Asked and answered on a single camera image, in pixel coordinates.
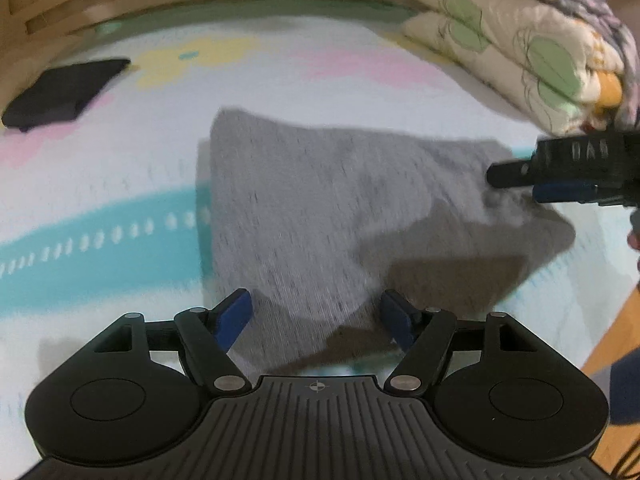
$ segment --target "crosshair symbol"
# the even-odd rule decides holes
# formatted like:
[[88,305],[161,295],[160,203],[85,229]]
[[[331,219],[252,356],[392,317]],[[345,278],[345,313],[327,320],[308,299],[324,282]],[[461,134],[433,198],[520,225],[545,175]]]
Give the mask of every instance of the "crosshair symbol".
[[316,381],[315,383],[311,383],[309,385],[309,389],[315,391],[315,393],[321,392],[325,388],[327,388],[327,385],[321,383],[320,381]]

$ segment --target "folded blanket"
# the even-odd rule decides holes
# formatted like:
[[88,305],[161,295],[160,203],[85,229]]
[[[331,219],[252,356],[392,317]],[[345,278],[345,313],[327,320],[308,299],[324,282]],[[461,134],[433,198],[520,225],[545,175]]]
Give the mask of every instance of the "folded blanket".
[[466,67],[542,129],[563,136],[577,130],[593,106],[578,105],[495,48],[482,34],[439,12],[408,20],[404,33]]
[[584,23],[538,0],[420,0],[486,37],[574,102],[615,107],[624,64],[616,49]]
[[636,40],[603,0],[540,0],[566,16],[578,16],[616,49],[625,64],[623,99],[616,112],[620,131],[640,130],[640,60]]

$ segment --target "pink and gray blanket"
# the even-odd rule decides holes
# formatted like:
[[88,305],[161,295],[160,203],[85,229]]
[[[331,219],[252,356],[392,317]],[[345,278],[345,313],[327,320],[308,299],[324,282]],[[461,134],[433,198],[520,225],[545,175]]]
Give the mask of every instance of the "pink and gray blanket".
[[620,54],[625,63],[623,101],[616,112],[614,126],[620,131],[640,130],[640,62],[636,40],[603,0],[540,0],[563,14],[579,18],[599,32]]

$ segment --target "silver screw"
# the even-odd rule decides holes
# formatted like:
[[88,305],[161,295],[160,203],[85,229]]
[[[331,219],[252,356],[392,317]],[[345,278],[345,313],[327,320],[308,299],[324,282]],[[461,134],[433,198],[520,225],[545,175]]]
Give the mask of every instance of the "silver screw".
[[244,379],[237,375],[223,375],[218,377],[213,385],[223,392],[235,392],[244,388]]
[[389,381],[392,387],[401,392],[412,392],[420,388],[420,379],[412,375],[396,375]]

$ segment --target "wooden floor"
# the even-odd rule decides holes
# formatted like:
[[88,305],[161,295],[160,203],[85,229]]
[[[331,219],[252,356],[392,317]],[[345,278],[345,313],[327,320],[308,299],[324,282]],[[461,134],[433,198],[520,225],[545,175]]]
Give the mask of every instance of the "wooden floor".
[[[587,375],[612,364],[623,355],[640,347],[640,292],[633,291],[615,323],[593,351],[582,368]],[[633,426],[609,426],[600,441],[593,459],[607,472],[611,472],[627,450],[640,438],[640,424]],[[634,457],[625,460],[629,463]],[[640,474],[640,465],[629,473]]]

